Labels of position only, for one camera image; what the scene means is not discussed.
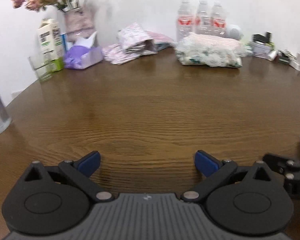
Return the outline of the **white lace pink garment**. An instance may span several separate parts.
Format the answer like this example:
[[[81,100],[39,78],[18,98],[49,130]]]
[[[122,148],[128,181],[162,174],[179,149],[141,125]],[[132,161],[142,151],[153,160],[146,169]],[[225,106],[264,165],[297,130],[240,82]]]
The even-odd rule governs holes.
[[[244,45],[232,38],[190,33],[178,42],[175,54],[233,54],[241,59],[245,57]]]

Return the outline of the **pink folded clothes stack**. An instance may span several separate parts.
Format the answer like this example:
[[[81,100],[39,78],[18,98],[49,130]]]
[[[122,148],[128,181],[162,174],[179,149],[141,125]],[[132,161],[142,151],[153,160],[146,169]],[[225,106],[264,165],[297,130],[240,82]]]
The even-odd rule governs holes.
[[[177,42],[164,34],[152,31],[146,31],[146,33],[153,39],[157,51],[161,51],[169,47],[174,48],[177,45]]]

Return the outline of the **white small bottle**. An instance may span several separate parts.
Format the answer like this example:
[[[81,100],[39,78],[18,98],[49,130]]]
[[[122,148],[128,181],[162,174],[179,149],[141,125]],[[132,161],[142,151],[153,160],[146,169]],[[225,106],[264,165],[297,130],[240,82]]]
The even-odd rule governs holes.
[[[273,62],[279,55],[278,50],[272,50],[268,55],[267,55],[267,60]]]

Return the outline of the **green white small boxes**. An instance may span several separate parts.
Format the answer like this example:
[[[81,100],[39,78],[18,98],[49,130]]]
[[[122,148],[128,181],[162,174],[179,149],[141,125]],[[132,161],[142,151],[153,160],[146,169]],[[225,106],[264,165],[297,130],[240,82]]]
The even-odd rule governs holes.
[[[253,43],[251,41],[245,43],[244,50],[246,56],[253,56]]]

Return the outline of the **small black box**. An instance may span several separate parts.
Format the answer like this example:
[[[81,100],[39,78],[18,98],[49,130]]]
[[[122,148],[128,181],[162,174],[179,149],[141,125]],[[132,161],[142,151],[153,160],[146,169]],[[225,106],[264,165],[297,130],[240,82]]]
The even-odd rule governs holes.
[[[265,32],[264,35],[261,34],[254,34],[252,36],[253,38],[253,42],[260,42],[260,43],[270,43],[271,42],[271,38],[272,38],[272,33],[270,32]]]

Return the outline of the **cream floral folded cloth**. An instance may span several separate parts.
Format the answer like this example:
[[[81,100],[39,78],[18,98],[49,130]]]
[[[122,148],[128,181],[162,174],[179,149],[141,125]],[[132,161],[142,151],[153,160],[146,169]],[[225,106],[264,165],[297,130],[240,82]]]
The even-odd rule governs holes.
[[[203,66],[209,67],[228,67],[228,68],[241,68],[242,60],[233,54],[196,54],[186,55],[184,53],[176,54],[177,59],[182,65],[185,66]]]

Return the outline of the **clear drinking glass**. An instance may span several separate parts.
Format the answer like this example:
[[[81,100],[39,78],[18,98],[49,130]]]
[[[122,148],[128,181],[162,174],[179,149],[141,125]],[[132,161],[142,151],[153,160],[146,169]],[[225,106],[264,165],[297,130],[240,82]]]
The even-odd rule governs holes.
[[[44,82],[52,77],[52,62],[48,53],[36,53],[28,57],[28,61],[39,82]]]

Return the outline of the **purple tissue box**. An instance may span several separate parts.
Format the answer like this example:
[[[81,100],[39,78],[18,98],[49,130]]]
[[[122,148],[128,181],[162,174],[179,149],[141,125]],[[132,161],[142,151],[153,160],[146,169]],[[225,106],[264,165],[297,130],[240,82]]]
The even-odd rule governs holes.
[[[84,70],[103,61],[102,48],[97,41],[97,32],[88,38],[79,37],[63,57],[64,68]]]

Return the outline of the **white round robot speaker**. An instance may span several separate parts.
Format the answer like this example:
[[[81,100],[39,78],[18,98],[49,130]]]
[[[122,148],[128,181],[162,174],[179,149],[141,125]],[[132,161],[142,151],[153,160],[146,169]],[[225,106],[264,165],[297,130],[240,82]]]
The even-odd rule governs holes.
[[[235,24],[229,24],[226,26],[225,29],[225,36],[226,38],[232,38],[234,40],[241,40],[243,37],[243,33],[241,28]]]

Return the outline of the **pink patterned storage bag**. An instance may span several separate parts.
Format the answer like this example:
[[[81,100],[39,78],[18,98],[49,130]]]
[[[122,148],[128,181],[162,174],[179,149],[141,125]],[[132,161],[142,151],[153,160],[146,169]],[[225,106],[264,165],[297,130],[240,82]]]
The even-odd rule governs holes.
[[[104,59],[111,64],[124,64],[141,56],[154,55],[157,49],[153,38],[138,23],[117,33],[117,43],[102,49]]]

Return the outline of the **pink wrapped flower vase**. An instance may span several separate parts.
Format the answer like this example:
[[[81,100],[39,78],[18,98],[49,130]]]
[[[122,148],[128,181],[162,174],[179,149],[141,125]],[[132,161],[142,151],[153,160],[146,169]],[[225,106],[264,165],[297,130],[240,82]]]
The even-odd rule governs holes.
[[[87,7],[68,10],[64,20],[68,42],[76,42],[80,37],[89,38],[96,31],[93,14]]]

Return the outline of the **right clear water bottle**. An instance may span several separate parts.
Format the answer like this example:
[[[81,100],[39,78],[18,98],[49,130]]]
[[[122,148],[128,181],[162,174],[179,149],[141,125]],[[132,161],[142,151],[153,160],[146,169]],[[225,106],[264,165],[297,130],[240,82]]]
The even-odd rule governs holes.
[[[221,3],[214,3],[211,10],[210,20],[212,27],[212,35],[224,37],[226,30],[226,15]]]

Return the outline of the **clear water bottle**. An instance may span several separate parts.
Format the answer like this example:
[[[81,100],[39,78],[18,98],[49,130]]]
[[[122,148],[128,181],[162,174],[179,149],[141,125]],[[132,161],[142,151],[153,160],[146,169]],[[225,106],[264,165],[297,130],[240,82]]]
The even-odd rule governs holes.
[[[189,0],[182,0],[177,14],[177,41],[179,42],[184,37],[188,36],[194,25],[194,16]]]
[[[226,15],[221,3],[214,3],[211,10],[210,20],[212,27],[212,35],[224,37],[226,30]]]
[[[208,14],[208,3],[206,0],[200,0],[196,10],[196,16],[194,21],[194,32],[197,34],[210,35],[211,24]]]

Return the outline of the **middle clear water bottle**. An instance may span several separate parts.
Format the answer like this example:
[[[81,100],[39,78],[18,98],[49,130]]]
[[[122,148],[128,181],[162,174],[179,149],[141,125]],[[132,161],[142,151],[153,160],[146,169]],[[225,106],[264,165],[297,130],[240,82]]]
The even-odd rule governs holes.
[[[200,0],[196,10],[196,16],[194,21],[194,32],[197,34],[210,35],[211,24],[208,14],[208,3],[206,0]]]

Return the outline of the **left clear water bottle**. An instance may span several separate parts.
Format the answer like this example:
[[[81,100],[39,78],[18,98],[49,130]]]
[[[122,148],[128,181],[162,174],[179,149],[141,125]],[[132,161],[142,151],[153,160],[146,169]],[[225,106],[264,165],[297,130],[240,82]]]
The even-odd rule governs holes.
[[[189,0],[182,0],[177,14],[177,41],[179,42],[184,37],[188,36],[194,25],[194,16]]]

